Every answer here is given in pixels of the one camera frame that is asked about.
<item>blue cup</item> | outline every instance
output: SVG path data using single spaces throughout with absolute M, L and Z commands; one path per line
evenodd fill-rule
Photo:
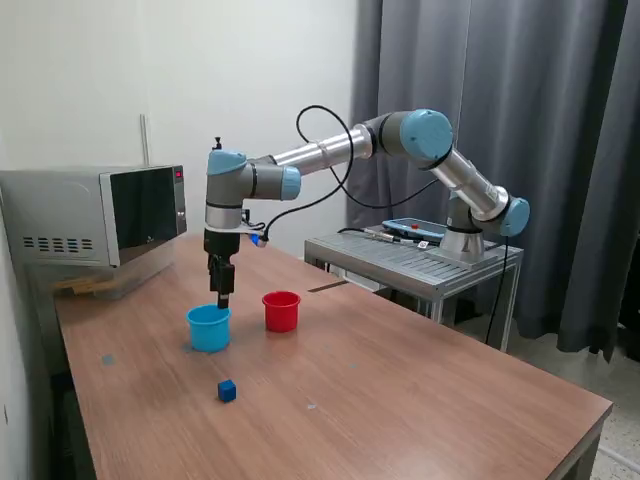
M 229 317 L 231 309 L 220 309 L 215 303 L 189 310 L 187 321 L 191 326 L 191 347 L 207 353 L 224 349 L 230 339 Z

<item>white wall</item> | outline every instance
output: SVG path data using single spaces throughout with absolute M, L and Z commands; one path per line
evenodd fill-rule
M 9 164 L 141 164 L 139 115 L 148 108 L 136 1 L 0 5 L 0 128 Z
M 203 227 L 205 171 L 214 137 L 248 156 L 302 141 L 300 109 L 321 103 L 349 123 L 356 0 L 143 0 L 144 49 L 154 163 L 183 163 L 189 230 Z M 311 138 L 340 133 L 310 112 Z M 336 186 L 330 172 L 303 179 L 294 202 L 248 201 L 252 220 L 319 198 Z M 302 255 L 305 238 L 345 226 L 345 197 L 279 220 L 273 244 Z
M 0 168 L 6 168 L 7 163 L 2 132 L 0 132 Z M 27 316 L 17 292 L 0 213 L 0 478 L 2 479 L 32 478 L 38 464 L 42 466 L 42 463 L 46 462 L 46 457 L 38 457 L 46 448 L 46 420 L 41 422 L 39 430 L 36 430 L 41 434 L 38 445 L 34 443 L 31 435 L 34 423 L 31 416 L 32 398 L 29 394 L 28 382 L 30 374 L 33 374 L 32 381 L 37 380 L 37 369 L 29 368 L 28 355 L 31 352 L 25 345 L 28 340 L 23 336 L 26 333 L 25 321 Z

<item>blue cube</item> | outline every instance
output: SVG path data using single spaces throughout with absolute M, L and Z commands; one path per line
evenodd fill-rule
M 231 380 L 225 380 L 218 384 L 218 398 L 224 403 L 229 403 L 236 399 L 236 384 Z

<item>red cup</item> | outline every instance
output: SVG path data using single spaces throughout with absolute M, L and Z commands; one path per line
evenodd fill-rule
M 271 332 L 290 332 L 298 326 L 300 297 L 293 292 L 271 292 L 262 297 L 264 319 Z

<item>robotic arm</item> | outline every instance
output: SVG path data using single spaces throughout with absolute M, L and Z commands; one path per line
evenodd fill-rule
M 418 169 L 430 170 L 452 192 L 447 233 L 440 248 L 457 255 L 482 255 L 482 232 L 519 234 L 529 219 L 529 204 L 490 183 L 453 147 L 453 129 L 436 111 L 394 112 L 350 130 L 354 158 L 378 151 L 408 157 Z M 222 149 L 209 155 L 205 215 L 205 250 L 209 254 L 210 289 L 218 292 L 218 307 L 227 308 L 233 293 L 230 257 L 240 248 L 242 202 L 246 198 L 292 200 L 301 175 L 349 161 L 345 133 L 311 142 L 278 155 L 247 160 Z

